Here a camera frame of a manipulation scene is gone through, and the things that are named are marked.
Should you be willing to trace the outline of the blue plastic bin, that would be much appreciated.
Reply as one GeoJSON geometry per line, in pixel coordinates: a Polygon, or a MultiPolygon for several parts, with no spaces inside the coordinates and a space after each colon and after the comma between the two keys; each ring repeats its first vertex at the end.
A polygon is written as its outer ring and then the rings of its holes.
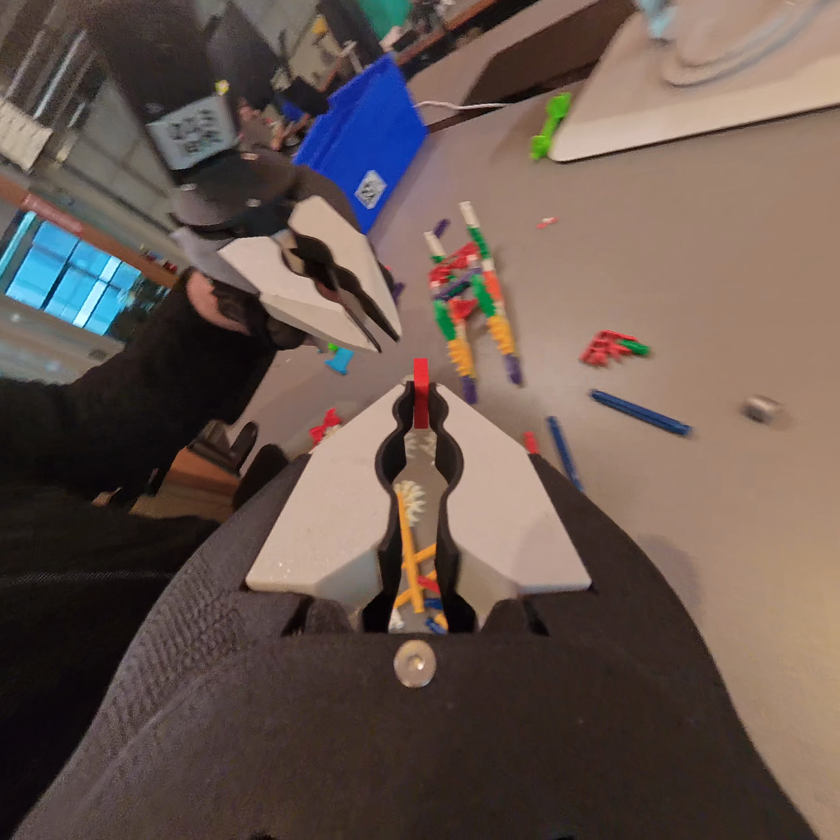
{"type": "Polygon", "coordinates": [[[384,55],[329,97],[293,160],[330,179],[367,234],[427,136],[399,66],[384,55]]]}

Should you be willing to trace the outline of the colourful toy construction model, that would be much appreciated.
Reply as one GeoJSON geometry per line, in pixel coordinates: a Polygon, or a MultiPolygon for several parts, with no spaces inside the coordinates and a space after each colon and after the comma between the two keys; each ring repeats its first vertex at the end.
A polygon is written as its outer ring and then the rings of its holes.
{"type": "Polygon", "coordinates": [[[469,241],[448,253],[440,234],[424,233],[432,261],[427,285],[437,328],[444,337],[448,357],[455,367],[462,396],[470,405],[478,401],[477,371],[469,342],[469,321],[484,324],[503,362],[507,379],[516,387],[525,376],[496,261],[471,201],[458,204],[469,241]]]}

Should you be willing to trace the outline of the pile of colourful toy rods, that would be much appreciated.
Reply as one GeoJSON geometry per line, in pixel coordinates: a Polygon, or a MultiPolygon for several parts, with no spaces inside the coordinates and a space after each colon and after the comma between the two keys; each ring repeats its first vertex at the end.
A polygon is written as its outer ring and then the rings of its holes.
{"type": "Polygon", "coordinates": [[[396,498],[400,536],[402,538],[402,577],[404,583],[394,600],[388,629],[390,632],[405,629],[406,623],[403,619],[402,609],[408,606],[415,616],[423,619],[423,624],[428,631],[435,635],[446,635],[448,634],[448,621],[445,617],[437,570],[434,565],[437,556],[436,544],[431,543],[425,548],[417,547],[414,533],[415,526],[411,526],[407,520],[403,499],[397,494],[396,498]]]}

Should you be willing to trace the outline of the silver monitor stand base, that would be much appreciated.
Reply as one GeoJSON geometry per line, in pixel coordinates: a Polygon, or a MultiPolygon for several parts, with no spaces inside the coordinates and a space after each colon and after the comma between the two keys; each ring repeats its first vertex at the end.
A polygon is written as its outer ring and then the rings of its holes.
{"type": "Polygon", "coordinates": [[[838,107],[838,1],[637,2],[548,152],[568,164],[838,107]]]}

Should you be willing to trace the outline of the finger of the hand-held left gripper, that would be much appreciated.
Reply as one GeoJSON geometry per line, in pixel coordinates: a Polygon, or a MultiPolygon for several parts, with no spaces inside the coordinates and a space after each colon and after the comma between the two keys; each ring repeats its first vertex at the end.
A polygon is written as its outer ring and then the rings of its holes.
{"type": "Polygon", "coordinates": [[[289,230],[293,252],[316,269],[314,299],[303,317],[309,329],[334,343],[377,343],[373,327],[401,341],[394,280],[364,234],[320,196],[295,206],[289,230]]]}
{"type": "MultiPolygon", "coordinates": [[[[298,328],[317,342],[334,343],[315,334],[303,318],[307,303],[314,299],[316,269],[308,268],[293,252],[294,248],[286,247],[280,235],[238,238],[218,250],[218,259],[231,276],[229,284],[254,292],[270,316],[298,328]]],[[[371,328],[374,336],[375,330],[378,328],[371,328]]],[[[382,352],[378,339],[377,343],[335,344],[356,352],[382,352]]]]}

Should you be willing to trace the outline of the lime green toy piece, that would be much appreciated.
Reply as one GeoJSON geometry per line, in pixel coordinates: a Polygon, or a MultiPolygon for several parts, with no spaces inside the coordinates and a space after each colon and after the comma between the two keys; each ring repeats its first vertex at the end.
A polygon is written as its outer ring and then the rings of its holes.
{"type": "Polygon", "coordinates": [[[570,110],[572,94],[568,91],[552,97],[545,105],[545,118],[539,133],[533,135],[530,141],[529,157],[532,161],[539,161],[548,156],[553,137],[570,110]]]}

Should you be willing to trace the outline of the person's left hand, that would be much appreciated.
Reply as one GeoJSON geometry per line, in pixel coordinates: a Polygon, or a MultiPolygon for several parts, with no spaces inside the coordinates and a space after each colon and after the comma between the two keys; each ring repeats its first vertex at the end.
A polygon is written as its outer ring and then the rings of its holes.
{"type": "Polygon", "coordinates": [[[246,335],[265,349],[289,351],[312,343],[312,336],[270,316],[257,295],[208,278],[197,269],[185,274],[185,292],[205,320],[246,335]]]}

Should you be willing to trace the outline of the person's left forearm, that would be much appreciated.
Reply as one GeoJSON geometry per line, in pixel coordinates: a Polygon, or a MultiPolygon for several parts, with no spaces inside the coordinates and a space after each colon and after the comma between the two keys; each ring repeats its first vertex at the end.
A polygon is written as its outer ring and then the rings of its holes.
{"type": "Polygon", "coordinates": [[[69,384],[2,378],[2,504],[38,488],[137,488],[212,421],[235,423],[277,350],[202,318],[177,287],[131,341],[69,384]]]}

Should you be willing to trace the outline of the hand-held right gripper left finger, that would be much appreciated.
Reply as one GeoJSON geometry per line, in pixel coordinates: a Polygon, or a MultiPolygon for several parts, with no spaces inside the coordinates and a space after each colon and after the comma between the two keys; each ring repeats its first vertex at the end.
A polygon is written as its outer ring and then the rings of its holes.
{"type": "Polygon", "coordinates": [[[310,454],[246,576],[255,592],[380,592],[391,511],[375,457],[397,429],[397,385],[310,454]]]}

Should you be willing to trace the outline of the window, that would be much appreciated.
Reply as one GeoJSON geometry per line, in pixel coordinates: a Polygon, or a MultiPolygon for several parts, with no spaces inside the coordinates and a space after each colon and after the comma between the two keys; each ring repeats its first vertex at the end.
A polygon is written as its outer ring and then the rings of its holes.
{"type": "Polygon", "coordinates": [[[2,223],[2,297],[126,343],[169,290],[34,212],[2,223]]]}

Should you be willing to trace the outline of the person's black clothing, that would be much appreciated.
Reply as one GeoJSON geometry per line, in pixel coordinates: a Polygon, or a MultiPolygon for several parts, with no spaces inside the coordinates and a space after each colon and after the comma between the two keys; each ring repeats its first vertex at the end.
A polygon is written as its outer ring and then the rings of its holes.
{"type": "Polygon", "coordinates": [[[75,751],[145,617],[216,528],[2,487],[2,838],[75,751]]]}

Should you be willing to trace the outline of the dark brown desk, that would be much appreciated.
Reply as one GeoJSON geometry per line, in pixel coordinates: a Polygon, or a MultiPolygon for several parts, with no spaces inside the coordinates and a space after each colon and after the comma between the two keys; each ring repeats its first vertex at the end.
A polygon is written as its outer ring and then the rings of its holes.
{"type": "Polygon", "coordinates": [[[421,70],[408,90],[431,133],[566,91],[635,12],[630,1],[537,2],[421,70]]]}

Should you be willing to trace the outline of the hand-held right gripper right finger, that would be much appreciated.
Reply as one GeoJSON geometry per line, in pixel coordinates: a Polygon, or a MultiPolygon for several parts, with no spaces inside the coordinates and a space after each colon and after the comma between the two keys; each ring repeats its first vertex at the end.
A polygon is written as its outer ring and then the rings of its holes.
{"type": "Polygon", "coordinates": [[[429,392],[439,522],[455,545],[458,594],[582,592],[592,578],[527,450],[450,391],[429,392]]]}

